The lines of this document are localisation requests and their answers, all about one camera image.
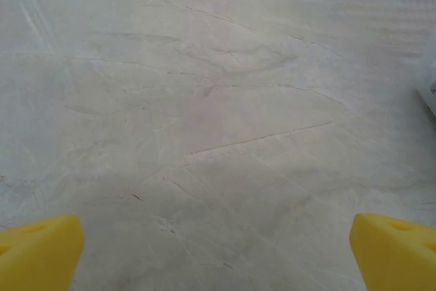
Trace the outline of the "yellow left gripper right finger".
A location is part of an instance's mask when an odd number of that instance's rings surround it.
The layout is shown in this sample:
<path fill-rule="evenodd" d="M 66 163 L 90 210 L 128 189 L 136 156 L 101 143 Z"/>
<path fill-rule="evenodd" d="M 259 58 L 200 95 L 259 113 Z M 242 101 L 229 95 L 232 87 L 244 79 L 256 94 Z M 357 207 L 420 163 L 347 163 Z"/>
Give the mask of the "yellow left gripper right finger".
<path fill-rule="evenodd" d="M 361 213 L 350 246 L 367 290 L 435 289 L 434 228 Z"/>

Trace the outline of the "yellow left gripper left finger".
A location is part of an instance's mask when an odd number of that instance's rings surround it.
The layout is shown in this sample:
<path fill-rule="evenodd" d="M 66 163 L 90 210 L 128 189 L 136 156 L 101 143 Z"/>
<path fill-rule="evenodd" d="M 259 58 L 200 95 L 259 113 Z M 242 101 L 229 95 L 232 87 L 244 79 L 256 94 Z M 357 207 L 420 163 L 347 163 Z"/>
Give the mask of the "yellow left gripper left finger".
<path fill-rule="evenodd" d="M 68 290 L 84 247 L 77 215 L 1 232 L 2 290 Z"/>

